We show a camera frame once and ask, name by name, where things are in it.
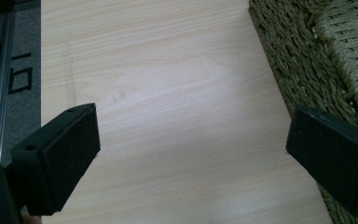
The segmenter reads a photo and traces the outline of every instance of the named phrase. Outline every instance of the gray floor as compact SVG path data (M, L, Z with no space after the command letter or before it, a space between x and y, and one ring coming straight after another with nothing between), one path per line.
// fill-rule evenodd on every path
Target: gray floor
M40 7L16 12L12 48L11 90L7 96L2 164L10 149L40 128Z

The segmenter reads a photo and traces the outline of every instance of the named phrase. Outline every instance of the wood grain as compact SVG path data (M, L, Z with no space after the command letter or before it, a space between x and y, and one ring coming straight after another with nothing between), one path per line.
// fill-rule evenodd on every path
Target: wood grain
M42 1L42 122L102 151L44 223L331 223L244 0Z

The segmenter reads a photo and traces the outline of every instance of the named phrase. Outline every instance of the screw hole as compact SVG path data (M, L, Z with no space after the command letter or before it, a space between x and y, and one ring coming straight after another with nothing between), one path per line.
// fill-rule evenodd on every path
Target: screw hole
M32 150L35 150L36 148L37 148L37 146L35 146L35 145L29 145L29 146L25 147L25 150L32 151Z

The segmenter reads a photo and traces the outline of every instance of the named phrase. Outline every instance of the wicker basket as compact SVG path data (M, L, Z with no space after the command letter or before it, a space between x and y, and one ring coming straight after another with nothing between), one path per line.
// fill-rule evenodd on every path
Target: wicker basket
M358 0L250 0L289 112L321 108L358 126ZM325 190L336 223L358 223Z

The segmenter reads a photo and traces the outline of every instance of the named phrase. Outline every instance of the light wood surface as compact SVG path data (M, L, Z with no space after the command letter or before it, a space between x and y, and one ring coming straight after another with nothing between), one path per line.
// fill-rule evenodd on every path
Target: light wood surface
M42 123L90 102L102 151L44 223L331 223L247 0L42 1Z

